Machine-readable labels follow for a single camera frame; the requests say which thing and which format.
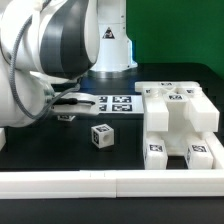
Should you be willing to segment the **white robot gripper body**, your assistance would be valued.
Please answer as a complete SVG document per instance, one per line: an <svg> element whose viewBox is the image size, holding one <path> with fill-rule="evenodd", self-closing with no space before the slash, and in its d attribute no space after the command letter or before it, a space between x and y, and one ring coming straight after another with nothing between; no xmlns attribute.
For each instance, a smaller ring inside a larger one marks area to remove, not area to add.
<svg viewBox="0 0 224 224"><path fill-rule="evenodd" d="M57 100L51 107L56 115L98 115L99 97L87 93L68 93Z"/></svg>

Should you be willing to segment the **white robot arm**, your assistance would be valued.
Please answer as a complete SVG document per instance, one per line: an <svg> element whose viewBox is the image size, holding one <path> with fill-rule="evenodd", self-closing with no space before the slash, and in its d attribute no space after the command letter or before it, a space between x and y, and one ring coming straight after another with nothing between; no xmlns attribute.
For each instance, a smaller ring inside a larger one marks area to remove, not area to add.
<svg viewBox="0 0 224 224"><path fill-rule="evenodd" d="M0 14L0 127L24 127L48 112L99 113L96 96L56 80L134 68L127 0L10 0Z"/></svg>

